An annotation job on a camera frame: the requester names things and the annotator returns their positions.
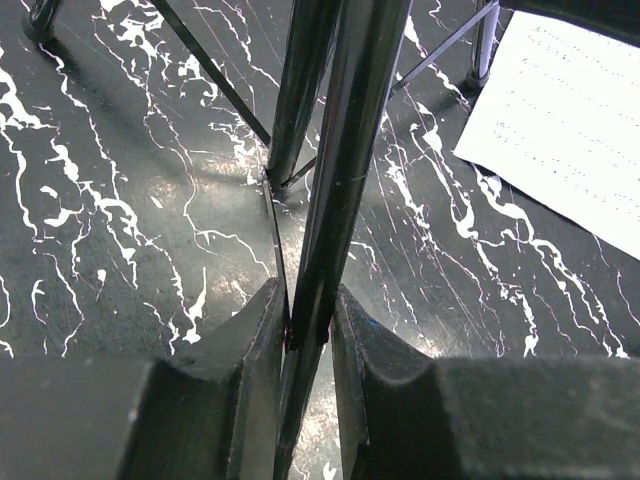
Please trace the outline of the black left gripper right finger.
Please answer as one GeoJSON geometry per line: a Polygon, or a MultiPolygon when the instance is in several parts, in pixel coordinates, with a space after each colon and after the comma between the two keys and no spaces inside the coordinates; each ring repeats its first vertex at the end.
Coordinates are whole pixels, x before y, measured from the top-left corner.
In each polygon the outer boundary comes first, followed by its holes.
{"type": "Polygon", "coordinates": [[[331,340],[348,479],[635,479],[639,363],[431,358],[346,288],[331,340]]]}

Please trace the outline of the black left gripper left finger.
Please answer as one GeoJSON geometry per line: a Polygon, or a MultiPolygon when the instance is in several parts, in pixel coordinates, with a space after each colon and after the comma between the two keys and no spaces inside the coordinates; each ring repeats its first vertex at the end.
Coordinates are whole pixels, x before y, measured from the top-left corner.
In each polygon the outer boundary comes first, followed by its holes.
{"type": "Polygon", "coordinates": [[[5,479],[269,479],[285,311],[272,278],[171,360],[1,363],[5,479]]]}

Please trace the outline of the sheet music page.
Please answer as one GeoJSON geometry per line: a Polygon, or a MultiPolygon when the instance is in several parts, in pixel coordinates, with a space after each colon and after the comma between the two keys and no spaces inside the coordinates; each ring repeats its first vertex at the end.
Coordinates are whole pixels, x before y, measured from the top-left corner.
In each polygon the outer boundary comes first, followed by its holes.
{"type": "Polygon", "coordinates": [[[638,257],[638,48],[515,13],[454,153],[638,257]]]}

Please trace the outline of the black tripod music stand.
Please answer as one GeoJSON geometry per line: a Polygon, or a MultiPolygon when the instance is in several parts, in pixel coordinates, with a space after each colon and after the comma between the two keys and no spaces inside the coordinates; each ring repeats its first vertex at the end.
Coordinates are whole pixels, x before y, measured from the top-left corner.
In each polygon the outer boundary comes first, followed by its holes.
{"type": "MultiPolygon", "coordinates": [[[[396,89],[390,79],[391,63],[407,6],[394,3],[383,23],[376,24],[374,18],[382,11],[379,1],[297,2],[272,133],[264,131],[169,4],[159,1],[156,9],[210,73],[247,127],[270,144],[272,157],[263,183],[267,193],[281,187],[281,175],[294,162],[313,91],[325,62],[333,64],[298,284],[294,296],[287,293],[277,442],[269,478],[283,479],[291,466],[321,349],[332,344],[336,299],[345,288],[340,277],[371,163],[374,126],[387,97],[396,89]]],[[[79,313],[76,324],[65,329],[65,339],[57,347],[63,359],[107,357],[107,346],[125,348],[135,339],[150,339],[142,323],[117,324],[102,316],[88,318],[79,313]]]]}

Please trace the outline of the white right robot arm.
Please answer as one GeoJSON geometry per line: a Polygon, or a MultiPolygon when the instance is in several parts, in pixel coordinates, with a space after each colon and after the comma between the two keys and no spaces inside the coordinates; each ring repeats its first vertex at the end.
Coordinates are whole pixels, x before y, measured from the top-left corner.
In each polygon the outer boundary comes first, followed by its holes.
{"type": "Polygon", "coordinates": [[[514,11],[541,15],[639,46],[638,0],[500,0],[514,11]]]}

